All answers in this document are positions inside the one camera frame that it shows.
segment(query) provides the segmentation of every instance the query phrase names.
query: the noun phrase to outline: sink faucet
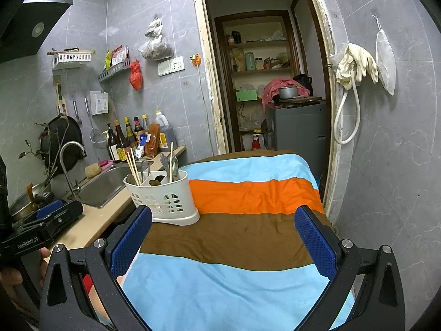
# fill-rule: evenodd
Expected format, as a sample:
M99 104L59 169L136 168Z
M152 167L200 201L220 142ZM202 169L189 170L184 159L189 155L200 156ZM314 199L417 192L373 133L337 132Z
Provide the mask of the sink faucet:
M82 144L80 144L76 141L67 142L64 146L61 147L61 150L60 150L60 164L61 164L61 168L63 169L64 176L66 177L66 180L68 182L69 189L71 190L72 196L76 197L78 195L78 193L81 191L81 188L80 188L80 186L78 186L78 182L76 182L75 187L72 185L71 181L69 180L68 171L66 170L66 167L63 162L63 153L64 153L66 147L73 146L73 145L80 147L81 151L83 153L85 153L85 149L82 146Z

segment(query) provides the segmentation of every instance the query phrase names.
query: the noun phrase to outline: hand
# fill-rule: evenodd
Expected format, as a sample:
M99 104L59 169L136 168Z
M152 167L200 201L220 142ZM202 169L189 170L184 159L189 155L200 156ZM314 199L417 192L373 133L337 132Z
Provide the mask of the hand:
M41 280L40 280L40 286L43 287L44 278L46 275L46 270L48 268L48 263L43 260L44 258L48 258L51 254L49 249L43 247L40 249L41 254L41 264L40 264L40 271L41 271ZM23 278L21 277L21 273L13 269L11 267L5 267L0 270L0 282L2 283L4 289L6 290L6 293L11 298L12 301L14 301L19 306L23 306L23 303L21 302L20 298L18 297L18 294L14 288L14 286L20 285L23 282Z

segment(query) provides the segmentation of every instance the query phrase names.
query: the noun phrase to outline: green container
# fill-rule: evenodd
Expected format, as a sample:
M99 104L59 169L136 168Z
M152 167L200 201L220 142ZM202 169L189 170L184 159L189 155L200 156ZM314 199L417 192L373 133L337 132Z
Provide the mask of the green container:
M238 102L243 102L246 100L257 100L257 91L252 89L250 91L237 91L236 100Z

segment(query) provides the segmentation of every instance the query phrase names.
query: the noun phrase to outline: screw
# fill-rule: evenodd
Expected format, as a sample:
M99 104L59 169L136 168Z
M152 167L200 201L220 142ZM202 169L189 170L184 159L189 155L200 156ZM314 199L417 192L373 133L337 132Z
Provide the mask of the screw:
M392 249L389 245L383 245L382 249L386 254L390 254L392 252Z
M354 246L354 243L352 241L350 241L349 239L343 239L341 241L341 244L346 248L346 249L350 249L351 247Z
M93 246L94 247L102 247L104 244L105 244L105 240L104 239L96 239L94 242L93 242Z
M63 244L57 244L54 246L54 252L60 252L63 249L64 245Z

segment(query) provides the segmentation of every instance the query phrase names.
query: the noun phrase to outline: range hood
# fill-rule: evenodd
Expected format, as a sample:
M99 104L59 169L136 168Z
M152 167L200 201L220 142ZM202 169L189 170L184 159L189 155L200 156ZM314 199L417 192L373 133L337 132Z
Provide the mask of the range hood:
M35 55L73 0L25 0L0 38L0 63Z

